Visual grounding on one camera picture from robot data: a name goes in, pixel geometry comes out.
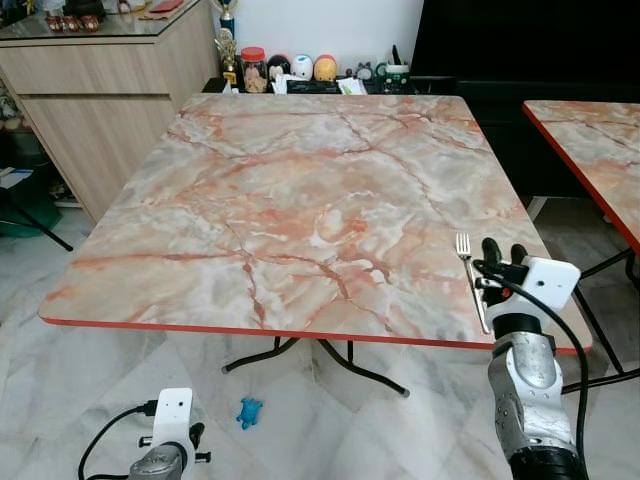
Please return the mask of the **silver metal fork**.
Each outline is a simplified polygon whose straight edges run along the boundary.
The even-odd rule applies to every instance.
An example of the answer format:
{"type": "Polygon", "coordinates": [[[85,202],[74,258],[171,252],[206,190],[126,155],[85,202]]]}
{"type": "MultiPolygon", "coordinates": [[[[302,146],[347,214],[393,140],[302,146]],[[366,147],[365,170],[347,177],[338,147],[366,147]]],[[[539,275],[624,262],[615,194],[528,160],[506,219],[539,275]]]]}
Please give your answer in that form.
{"type": "Polygon", "coordinates": [[[486,319],[483,292],[481,292],[476,285],[477,274],[474,269],[474,262],[472,262],[472,257],[474,256],[472,256],[471,241],[468,233],[461,232],[460,230],[460,232],[456,234],[456,238],[454,238],[454,251],[456,251],[456,255],[460,257],[460,260],[463,262],[463,269],[465,269],[466,273],[467,291],[472,298],[472,302],[474,302],[481,329],[483,329],[484,334],[490,335],[492,334],[492,325],[490,325],[489,320],[486,319]]]}

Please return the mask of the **small blue plastic toy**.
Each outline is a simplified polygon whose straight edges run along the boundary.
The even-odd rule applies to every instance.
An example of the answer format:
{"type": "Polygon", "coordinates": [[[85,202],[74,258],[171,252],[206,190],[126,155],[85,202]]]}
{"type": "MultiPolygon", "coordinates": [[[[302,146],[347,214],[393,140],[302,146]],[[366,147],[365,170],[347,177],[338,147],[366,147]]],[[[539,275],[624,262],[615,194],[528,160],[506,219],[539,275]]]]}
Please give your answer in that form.
{"type": "Polygon", "coordinates": [[[260,399],[252,397],[243,397],[239,399],[241,407],[236,416],[236,421],[239,424],[239,428],[242,430],[248,430],[259,424],[259,417],[261,408],[264,407],[264,403],[260,399]]]}

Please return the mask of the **white and green mug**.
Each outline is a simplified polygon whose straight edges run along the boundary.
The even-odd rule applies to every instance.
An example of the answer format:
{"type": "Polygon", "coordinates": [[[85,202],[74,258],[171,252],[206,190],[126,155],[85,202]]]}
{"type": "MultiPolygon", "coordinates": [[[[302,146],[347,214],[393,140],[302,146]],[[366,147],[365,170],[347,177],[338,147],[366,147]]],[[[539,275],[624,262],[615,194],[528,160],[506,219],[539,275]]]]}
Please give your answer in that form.
{"type": "Polygon", "coordinates": [[[384,64],[383,74],[384,93],[404,93],[411,90],[410,67],[404,64],[384,64]]]}

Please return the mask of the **black television screen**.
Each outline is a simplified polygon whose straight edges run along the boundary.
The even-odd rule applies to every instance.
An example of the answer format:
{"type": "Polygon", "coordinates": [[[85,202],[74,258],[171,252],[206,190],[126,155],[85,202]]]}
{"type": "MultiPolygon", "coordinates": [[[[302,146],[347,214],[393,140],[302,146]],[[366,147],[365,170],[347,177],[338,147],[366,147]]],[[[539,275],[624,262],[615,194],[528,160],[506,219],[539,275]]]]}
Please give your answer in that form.
{"type": "Polygon", "coordinates": [[[637,10],[627,0],[425,0],[413,76],[637,84],[637,10]]]}

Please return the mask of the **round orange toy figure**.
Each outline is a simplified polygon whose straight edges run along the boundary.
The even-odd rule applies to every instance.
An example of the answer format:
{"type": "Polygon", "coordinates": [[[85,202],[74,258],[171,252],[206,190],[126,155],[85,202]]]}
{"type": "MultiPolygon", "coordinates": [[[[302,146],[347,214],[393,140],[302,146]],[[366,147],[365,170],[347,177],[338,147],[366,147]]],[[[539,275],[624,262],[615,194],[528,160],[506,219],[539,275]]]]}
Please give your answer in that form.
{"type": "Polygon", "coordinates": [[[337,59],[330,54],[317,56],[314,61],[314,68],[312,68],[312,79],[317,82],[335,82],[337,78],[337,59]]]}

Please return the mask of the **round black toy figure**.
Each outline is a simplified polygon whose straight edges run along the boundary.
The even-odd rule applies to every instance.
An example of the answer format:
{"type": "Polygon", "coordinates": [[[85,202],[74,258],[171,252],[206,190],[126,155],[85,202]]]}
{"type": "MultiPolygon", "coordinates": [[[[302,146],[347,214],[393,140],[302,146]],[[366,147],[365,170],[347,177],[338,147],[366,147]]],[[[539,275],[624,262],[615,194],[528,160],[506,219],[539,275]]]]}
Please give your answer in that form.
{"type": "Polygon", "coordinates": [[[270,56],[268,63],[268,81],[276,82],[280,76],[291,73],[291,59],[287,55],[276,54],[270,56]]]}

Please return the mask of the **clear jar with red lid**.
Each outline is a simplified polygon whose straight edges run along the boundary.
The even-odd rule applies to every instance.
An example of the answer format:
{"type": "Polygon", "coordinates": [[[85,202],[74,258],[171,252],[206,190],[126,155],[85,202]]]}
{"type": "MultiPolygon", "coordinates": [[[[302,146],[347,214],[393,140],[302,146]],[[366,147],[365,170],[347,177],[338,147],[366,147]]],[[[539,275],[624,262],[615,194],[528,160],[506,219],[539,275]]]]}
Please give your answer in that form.
{"type": "Polygon", "coordinates": [[[268,64],[262,47],[243,47],[241,50],[242,91],[264,93],[268,90],[268,64]]]}

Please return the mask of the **gold trophy figure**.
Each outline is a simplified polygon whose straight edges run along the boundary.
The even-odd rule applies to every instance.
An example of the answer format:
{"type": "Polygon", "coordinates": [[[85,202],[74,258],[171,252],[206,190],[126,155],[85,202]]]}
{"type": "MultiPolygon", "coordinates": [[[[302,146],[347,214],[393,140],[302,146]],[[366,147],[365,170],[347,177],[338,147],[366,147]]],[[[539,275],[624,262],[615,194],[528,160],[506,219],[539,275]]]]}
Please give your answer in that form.
{"type": "Polygon", "coordinates": [[[241,58],[234,35],[228,28],[220,28],[215,35],[215,46],[221,63],[221,76],[227,81],[228,86],[239,88],[241,86],[241,58]]]}

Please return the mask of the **light wooden sideboard cabinet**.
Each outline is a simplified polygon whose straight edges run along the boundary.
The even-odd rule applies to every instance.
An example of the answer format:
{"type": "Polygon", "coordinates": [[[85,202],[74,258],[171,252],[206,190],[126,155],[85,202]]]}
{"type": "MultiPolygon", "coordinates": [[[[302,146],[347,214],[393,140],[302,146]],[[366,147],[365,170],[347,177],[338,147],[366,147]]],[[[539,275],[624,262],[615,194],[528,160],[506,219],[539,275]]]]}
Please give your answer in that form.
{"type": "Polygon", "coordinates": [[[218,76],[209,0],[170,17],[108,15],[96,32],[55,33],[36,14],[0,29],[0,79],[93,221],[177,118],[218,76]]]}

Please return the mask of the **blue and gold trophy cup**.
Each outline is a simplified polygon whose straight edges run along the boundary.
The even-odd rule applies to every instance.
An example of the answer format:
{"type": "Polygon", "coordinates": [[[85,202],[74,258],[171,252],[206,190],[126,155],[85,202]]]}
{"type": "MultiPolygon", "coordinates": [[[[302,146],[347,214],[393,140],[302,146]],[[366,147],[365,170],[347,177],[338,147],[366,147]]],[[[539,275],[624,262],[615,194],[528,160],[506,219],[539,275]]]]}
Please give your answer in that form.
{"type": "Polygon", "coordinates": [[[230,35],[236,33],[236,18],[234,18],[234,9],[239,0],[216,0],[218,3],[220,14],[218,18],[221,29],[228,31],[230,35]]]}

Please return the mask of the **row of small red ornaments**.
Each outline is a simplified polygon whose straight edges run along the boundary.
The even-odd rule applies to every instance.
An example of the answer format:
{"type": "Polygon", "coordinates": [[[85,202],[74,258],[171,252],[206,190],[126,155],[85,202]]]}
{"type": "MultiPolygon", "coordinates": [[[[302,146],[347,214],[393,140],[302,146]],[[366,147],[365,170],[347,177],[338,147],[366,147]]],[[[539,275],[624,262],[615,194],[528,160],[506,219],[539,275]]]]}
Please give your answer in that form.
{"type": "Polygon", "coordinates": [[[97,15],[47,14],[45,24],[52,33],[93,33],[100,31],[100,19],[97,15]]]}

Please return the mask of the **black metal table leg frame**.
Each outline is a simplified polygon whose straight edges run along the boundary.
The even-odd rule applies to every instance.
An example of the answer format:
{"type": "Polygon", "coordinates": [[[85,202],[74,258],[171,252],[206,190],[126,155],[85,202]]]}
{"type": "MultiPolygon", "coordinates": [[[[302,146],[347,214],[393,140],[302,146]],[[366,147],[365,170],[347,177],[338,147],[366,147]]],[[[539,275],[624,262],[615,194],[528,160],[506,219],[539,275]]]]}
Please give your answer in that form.
{"type": "MultiPolygon", "coordinates": [[[[238,360],[230,362],[230,364],[221,367],[221,371],[230,372],[238,369],[238,367],[242,367],[248,364],[256,364],[256,362],[261,362],[265,360],[269,360],[269,358],[275,358],[276,356],[283,355],[283,353],[287,352],[288,349],[291,349],[294,344],[296,344],[300,340],[300,338],[289,337],[287,340],[282,340],[280,337],[273,338],[273,348],[268,349],[268,351],[256,353],[256,355],[250,355],[243,358],[238,358],[238,360]]],[[[370,371],[364,369],[364,367],[360,367],[355,364],[355,343],[352,340],[347,340],[347,348],[346,353],[340,353],[337,348],[334,347],[333,343],[330,343],[329,340],[325,339],[316,339],[316,342],[323,347],[324,351],[328,353],[330,357],[333,358],[337,364],[342,367],[342,369],[351,371],[353,374],[360,375],[361,378],[366,378],[374,381],[378,381],[378,383],[383,384],[384,387],[388,387],[389,389],[394,390],[399,396],[403,398],[410,398],[411,392],[410,390],[401,387],[396,381],[390,380],[389,378],[385,378],[385,376],[378,374],[378,372],[370,371]]]]}
{"type": "MultiPolygon", "coordinates": [[[[621,260],[626,260],[626,266],[625,269],[623,269],[623,273],[628,276],[628,279],[630,279],[631,282],[634,283],[636,288],[639,288],[639,276],[632,273],[632,270],[635,269],[636,265],[636,253],[634,250],[632,250],[632,248],[627,248],[627,250],[618,252],[617,255],[609,257],[609,259],[599,262],[599,264],[593,266],[593,268],[585,270],[584,273],[581,274],[581,278],[586,279],[589,278],[589,276],[602,273],[603,270],[611,268],[612,265],[621,260]]],[[[609,361],[611,361],[614,370],[616,370],[616,375],[604,376],[604,378],[577,381],[577,383],[575,384],[570,384],[567,385],[567,387],[564,387],[563,393],[576,392],[576,390],[586,390],[589,387],[604,387],[604,385],[621,383],[621,381],[639,379],[640,370],[637,369],[637,367],[635,370],[623,370],[622,364],[620,360],[618,360],[616,352],[614,352],[611,343],[609,343],[602,325],[600,325],[599,321],[595,319],[594,312],[590,310],[589,303],[585,300],[584,294],[582,294],[579,289],[575,289],[575,291],[573,291],[573,296],[575,296],[576,301],[579,302],[582,314],[584,314],[590,328],[593,329],[593,333],[596,335],[596,339],[599,340],[599,346],[602,346],[605,353],[607,353],[609,361]]]]}

